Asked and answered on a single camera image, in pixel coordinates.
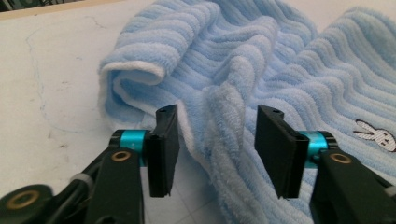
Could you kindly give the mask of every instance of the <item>rabbit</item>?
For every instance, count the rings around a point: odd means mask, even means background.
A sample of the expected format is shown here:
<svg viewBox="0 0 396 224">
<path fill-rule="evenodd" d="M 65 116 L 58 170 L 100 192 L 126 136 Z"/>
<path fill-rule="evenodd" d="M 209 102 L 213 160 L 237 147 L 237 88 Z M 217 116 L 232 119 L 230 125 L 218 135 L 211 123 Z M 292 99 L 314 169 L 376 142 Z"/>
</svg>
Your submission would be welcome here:
<svg viewBox="0 0 396 224">
<path fill-rule="evenodd" d="M 390 132 L 383 129 L 376 129 L 361 119 L 357 119 L 355 121 L 363 129 L 369 131 L 369 133 L 354 131 L 354 134 L 362 139 L 375 141 L 379 146 L 387 151 L 396 152 L 396 141 Z"/>
</svg>

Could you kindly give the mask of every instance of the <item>towel fold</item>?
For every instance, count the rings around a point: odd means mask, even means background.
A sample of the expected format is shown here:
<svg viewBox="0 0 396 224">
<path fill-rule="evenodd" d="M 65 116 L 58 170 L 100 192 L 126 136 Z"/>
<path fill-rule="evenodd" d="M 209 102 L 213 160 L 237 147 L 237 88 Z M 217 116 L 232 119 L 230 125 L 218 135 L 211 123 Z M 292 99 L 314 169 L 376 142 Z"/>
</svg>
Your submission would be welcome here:
<svg viewBox="0 0 396 224">
<path fill-rule="evenodd" d="M 394 183 L 395 46 L 396 25 L 360 7 L 318 34 L 281 1 L 158 1 L 103 59 L 100 106 L 114 129 L 152 128 L 155 110 L 177 103 L 182 145 L 228 222 L 310 223 L 316 171 L 304 172 L 300 199 L 276 197 L 253 146 L 257 105 L 295 130 L 332 133 Z"/>
</svg>

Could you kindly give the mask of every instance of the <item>fabric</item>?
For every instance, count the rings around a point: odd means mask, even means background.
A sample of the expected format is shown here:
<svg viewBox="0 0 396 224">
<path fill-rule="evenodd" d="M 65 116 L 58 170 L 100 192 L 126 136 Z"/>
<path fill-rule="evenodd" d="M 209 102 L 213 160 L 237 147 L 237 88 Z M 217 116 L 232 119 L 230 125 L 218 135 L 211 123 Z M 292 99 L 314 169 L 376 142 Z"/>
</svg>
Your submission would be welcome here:
<svg viewBox="0 0 396 224">
<path fill-rule="evenodd" d="M 316 171 L 304 171 L 299 199 L 276 197 L 254 149 L 257 105 L 295 130 L 332 133 L 396 180 L 396 25 L 372 10 L 352 8 L 318 34 L 281 1 L 158 1 L 126 24 L 100 76 L 114 129 L 152 128 L 155 110 L 178 104 L 182 145 L 229 223 L 312 222 Z"/>
</svg>

